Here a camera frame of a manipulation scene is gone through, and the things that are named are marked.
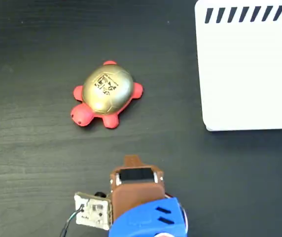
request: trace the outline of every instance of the wood grain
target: wood grain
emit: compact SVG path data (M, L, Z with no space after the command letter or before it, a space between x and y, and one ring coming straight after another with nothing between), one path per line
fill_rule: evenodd
M188 236L282 236L282 131L205 130L194 3L0 0L0 237L58 236L73 194L107 192L125 154L165 171ZM144 95L117 129L82 129L72 90L104 60ZM68 235L106 233L73 223Z

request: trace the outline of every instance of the wire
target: wire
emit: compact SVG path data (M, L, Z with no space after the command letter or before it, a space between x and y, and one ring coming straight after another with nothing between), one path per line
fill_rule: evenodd
M69 228L69 224L70 224L71 220L72 220L78 213L83 212L83 211L84 211L83 208L84 208L84 204L82 204L78 210L76 210L74 213L72 213L72 215L68 218L67 222L66 222L65 225L63 226L63 229L62 229L62 231L61 231L59 237L66 237L67 231L68 231L68 228Z

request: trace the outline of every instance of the toy turtle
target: toy turtle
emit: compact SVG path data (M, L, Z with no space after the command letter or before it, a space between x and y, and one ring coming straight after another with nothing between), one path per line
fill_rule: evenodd
M79 126L87 126L95 117L102 118L104 126L116 128L118 115L132 99L142 96L143 87L133 82L131 75L114 61L106 61L85 81L73 95L82 103L71 111L71 118Z

